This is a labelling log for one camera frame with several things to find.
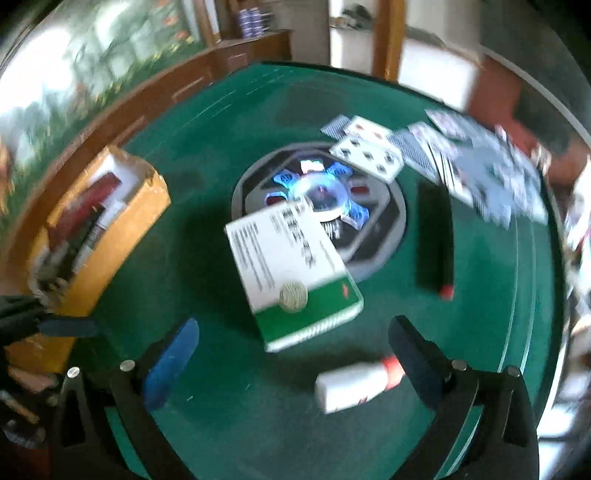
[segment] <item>green stripe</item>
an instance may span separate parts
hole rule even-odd
[[[289,313],[273,305],[255,315],[263,340],[270,343],[340,312],[361,301],[357,285],[348,277],[338,278],[308,292],[308,303],[303,310]]]

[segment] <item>green table surface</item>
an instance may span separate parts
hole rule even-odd
[[[452,199],[456,295],[443,302],[434,288],[433,187],[406,167],[397,182],[407,230],[386,266],[359,284],[363,312],[276,354],[263,350],[223,232],[236,182],[268,152],[330,141],[320,128],[340,113],[400,129],[426,121],[425,108],[440,107],[353,74],[261,64],[165,113],[126,149],[164,176],[172,205],[102,296],[95,315],[104,337],[81,340],[72,362],[95,369],[136,358],[194,316],[199,347],[154,417],[201,479],[389,478],[433,419],[408,380],[329,416],[313,393],[319,373],[388,355],[387,327],[396,314],[407,315],[449,358],[492,371],[518,365],[539,414],[562,326],[552,217],[548,226],[513,219],[505,230]],[[116,414],[109,414],[130,468],[142,473]],[[457,466],[478,418],[474,410],[440,475]]]

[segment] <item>deck of cards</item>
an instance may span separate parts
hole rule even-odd
[[[501,127],[493,132],[452,111],[425,113],[439,131],[418,122],[394,132],[360,116],[349,120],[344,115],[321,130],[338,141],[330,149],[333,156],[386,183],[408,165],[445,185],[451,196],[476,209],[486,221],[509,228],[514,213],[547,221],[539,173]],[[486,155],[480,154],[478,161],[474,152]],[[500,182],[510,196],[494,182]]]

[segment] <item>red bottle cap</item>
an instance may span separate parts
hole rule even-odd
[[[382,363],[386,367],[386,372],[388,372],[388,385],[386,385],[385,390],[390,390],[390,388],[396,387],[401,382],[404,370],[395,356],[382,358]]]

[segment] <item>red wall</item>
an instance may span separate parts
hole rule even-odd
[[[515,145],[529,156],[537,145],[534,134],[513,118],[513,111],[525,81],[505,66],[487,57],[482,63],[466,112],[481,124],[502,126]],[[572,187],[583,171],[591,149],[576,135],[568,150],[554,157],[548,180],[552,185]]]

